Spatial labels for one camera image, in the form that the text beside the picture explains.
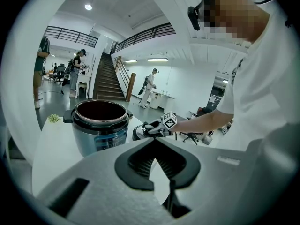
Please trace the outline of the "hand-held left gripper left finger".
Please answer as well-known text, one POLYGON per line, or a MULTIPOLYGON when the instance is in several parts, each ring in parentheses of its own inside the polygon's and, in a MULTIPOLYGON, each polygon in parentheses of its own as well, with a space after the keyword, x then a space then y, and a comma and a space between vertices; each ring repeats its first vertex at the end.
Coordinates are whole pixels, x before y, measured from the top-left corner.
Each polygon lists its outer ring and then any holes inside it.
POLYGON ((37 196, 51 225, 164 225, 173 217, 152 191, 134 190, 117 176, 119 155, 144 141, 94 153, 53 179, 37 196))

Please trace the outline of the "person's right forearm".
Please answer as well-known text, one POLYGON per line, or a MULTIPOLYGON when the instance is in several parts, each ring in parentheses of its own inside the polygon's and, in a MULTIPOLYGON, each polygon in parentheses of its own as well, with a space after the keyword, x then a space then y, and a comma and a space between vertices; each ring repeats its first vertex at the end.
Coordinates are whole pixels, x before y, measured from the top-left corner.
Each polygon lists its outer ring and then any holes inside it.
POLYGON ((172 132, 204 133, 221 128, 233 119, 233 114, 227 114, 215 109, 194 119, 178 122, 172 132))

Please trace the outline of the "white desk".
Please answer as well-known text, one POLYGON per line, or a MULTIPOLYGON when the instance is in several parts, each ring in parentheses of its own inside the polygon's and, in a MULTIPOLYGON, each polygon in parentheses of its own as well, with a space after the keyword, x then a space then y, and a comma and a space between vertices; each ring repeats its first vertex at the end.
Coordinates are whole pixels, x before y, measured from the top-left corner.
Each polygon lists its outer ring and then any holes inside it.
POLYGON ((150 93, 150 108, 152 109, 161 108, 164 113, 170 112, 173 110, 174 102, 174 97, 154 91, 150 93))

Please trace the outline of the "black balcony railing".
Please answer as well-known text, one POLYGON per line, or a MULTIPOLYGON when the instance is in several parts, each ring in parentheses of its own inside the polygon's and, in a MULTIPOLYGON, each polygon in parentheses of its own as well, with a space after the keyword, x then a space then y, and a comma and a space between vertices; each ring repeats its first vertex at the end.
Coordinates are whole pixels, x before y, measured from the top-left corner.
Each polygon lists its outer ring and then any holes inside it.
POLYGON ((149 28, 142 32, 139 32, 139 33, 123 40, 120 43, 117 43, 112 54, 119 52, 129 46, 132 46, 132 45, 140 43, 140 42, 144 42, 149 39, 168 36, 168 35, 174 35, 174 34, 176 34, 176 32, 170 23, 164 23, 161 25, 157 25, 155 27, 152 27, 152 28, 149 28))
POLYGON ((92 48, 95 48, 98 38, 91 36, 89 34, 85 34, 82 32, 78 32, 75 30, 65 29, 62 27, 56 26, 47 26, 44 35, 48 38, 62 39, 66 41, 71 41, 75 43, 79 43, 82 45, 86 45, 92 48))

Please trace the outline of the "dark wooden staircase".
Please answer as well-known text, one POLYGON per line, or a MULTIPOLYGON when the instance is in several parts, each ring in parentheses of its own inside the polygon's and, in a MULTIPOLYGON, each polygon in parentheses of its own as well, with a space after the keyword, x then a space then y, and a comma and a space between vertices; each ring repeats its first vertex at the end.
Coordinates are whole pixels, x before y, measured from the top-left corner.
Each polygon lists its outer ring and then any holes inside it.
POLYGON ((121 60, 112 60, 111 55, 103 52, 93 89, 93 99, 126 101, 131 99, 136 73, 129 74, 121 60))

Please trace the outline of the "white curved-leg console table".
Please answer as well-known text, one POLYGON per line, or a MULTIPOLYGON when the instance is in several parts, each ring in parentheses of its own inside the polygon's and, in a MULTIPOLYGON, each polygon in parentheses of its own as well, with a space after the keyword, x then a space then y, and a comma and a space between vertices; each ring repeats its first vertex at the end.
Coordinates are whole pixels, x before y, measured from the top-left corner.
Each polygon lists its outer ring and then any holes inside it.
POLYGON ((89 75, 82 75, 79 74, 77 78, 77 83, 76 83, 76 94, 75 98, 79 96, 79 89, 80 89, 80 84, 83 83, 85 85, 85 97, 86 99, 89 98, 89 90, 90 90, 90 80, 91 77, 89 75))

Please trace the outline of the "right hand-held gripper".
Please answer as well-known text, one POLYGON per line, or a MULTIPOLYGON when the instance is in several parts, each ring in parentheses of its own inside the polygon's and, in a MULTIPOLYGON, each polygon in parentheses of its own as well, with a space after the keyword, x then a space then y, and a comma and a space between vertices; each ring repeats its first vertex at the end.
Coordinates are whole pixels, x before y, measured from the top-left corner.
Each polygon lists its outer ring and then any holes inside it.
POLYGON ((172 135, 171 129, 177 124, 177 117, 173 112, 167 112, 162 115, 159 119, 152 121, 151 123, 143 123, 144 128, 147 130, 148 135, 161 135, 170 136, 172 135))

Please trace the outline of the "person's white shirt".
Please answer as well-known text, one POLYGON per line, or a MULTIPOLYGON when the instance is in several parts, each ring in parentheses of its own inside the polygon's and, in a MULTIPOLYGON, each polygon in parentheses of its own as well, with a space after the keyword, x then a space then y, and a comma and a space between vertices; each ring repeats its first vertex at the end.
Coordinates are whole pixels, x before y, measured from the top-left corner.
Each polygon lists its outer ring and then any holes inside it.
POLYGON ((287 15, 275 10, 263 34, 232 71, 217 110, 233 115, 233 124, 216 148, 246 151, 251 141, 287 123, 271 90, 300 50, 296 31, 286 22, 287 15))

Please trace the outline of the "dark blue pressure cooker pot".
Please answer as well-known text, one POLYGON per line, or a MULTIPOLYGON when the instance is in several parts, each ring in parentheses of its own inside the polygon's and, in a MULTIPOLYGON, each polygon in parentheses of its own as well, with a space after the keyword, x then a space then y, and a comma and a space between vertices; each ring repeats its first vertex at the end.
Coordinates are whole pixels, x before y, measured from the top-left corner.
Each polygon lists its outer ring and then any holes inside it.
POLYGON ((64 112, 63 122, 72 125, 75 141, 83 157, 123 145, 131 115, 115 102, 85 100, 64 112))

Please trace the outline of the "silver black cooker lid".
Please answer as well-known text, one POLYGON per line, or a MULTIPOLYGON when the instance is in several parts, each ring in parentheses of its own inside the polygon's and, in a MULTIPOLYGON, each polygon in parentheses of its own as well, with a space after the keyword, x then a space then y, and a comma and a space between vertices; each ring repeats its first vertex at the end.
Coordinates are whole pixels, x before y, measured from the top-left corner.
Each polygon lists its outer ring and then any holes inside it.
POLYGON ((135 127, 133 130, 133 134, 132 134, 133 141, 151 137, 151 135, 148 135, 148 133, 147 133, 148 129, 149 128, 144 128, 143 124, 135 127))

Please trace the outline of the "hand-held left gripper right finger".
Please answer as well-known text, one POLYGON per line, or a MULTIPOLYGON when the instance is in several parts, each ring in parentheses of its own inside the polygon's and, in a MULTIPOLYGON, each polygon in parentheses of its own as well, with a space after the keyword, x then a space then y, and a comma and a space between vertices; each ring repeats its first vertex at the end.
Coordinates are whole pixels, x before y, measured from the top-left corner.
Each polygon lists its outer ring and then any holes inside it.
POLYGON ((231 215, 233 176, 244 151, 208 148, 156 138, 154 193, 162 201, 156 215, 231 215))

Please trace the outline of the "black office chair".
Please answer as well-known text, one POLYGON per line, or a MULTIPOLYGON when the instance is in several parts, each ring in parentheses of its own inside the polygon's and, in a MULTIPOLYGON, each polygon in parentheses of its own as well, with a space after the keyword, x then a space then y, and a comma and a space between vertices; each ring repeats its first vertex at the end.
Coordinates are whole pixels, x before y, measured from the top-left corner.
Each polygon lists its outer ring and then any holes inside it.
POLYGON ((56 74, 54 76, 54 79, 53 81, 56 83, 56 82, 59 82, 59 83, 62 83, 62 78, 64 77, 64 73, 65 73, 65 64, 59 64, 59 66, 57 67, 57 70, 56 70, 56 74))
MULTIPOLYGON (((193 113, 191 112, 191 117, 188 118, 187 117, 187 120, 191 120, 191 119, 194 119, 194 118, 197 118, 197 117, 201 117, 205 114, 208 114, 212 112, 211 109, 209 108, 199 108, 197 113, 193 113)), ((209 132, 206 132, 206 133, 185 133, 185 132, 180 132, 179 135, 185 135, 186 138, 183 140, 183 142, 185 142, 186 140, 188 139, 191 139, 196 145, 198 145, 198 142, 199 141, 204 141, 206 139, 206 137, 208 137, 209 139, 212 138, 212 135, 214 134, 214 131, 209 131, 209 132)))

